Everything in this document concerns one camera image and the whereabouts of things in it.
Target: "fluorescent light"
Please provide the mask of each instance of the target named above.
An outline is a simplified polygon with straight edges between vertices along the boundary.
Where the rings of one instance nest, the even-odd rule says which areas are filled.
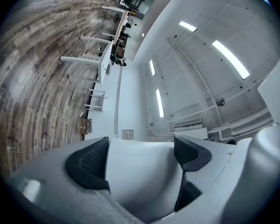
[[[197,30],[196,27],[194,27],[194,26],[192,26],[192,25],[190,25],[190,24],[188,24],[188,23],[186,23],[186,22],[184,22],[184,21],[181,21],[181,22],[179,23],[179,25],[182,25],[183,27],[189,29],[189,30],[192,31],[192,32],[195,32],[195,31]]]
[[[263,1],[267,2],[268,4],[271,4],[269,0],[263,0]]]
[[[162,100],[161,100],[161,93],[160,93],[160,89],[157,89],[156,91],[157,93],[157,99],[158,99],[158,105],[159,105],[159,110],[160,110],[160,117],[164,117],[164,110],[163,110],[163,105],[162,105]]]
[[[243,79],[246,79],[250,75],[244,65],[223,44],[215,41],[213,46],[217,48],[232,63],[234,68],[237,69],[238,73]]]
[[[155,75],[155,71],[154,71],[154,64],[153,64],[152,60],[150,61],[150,69],[151,69],[152,75],[154,76]]]

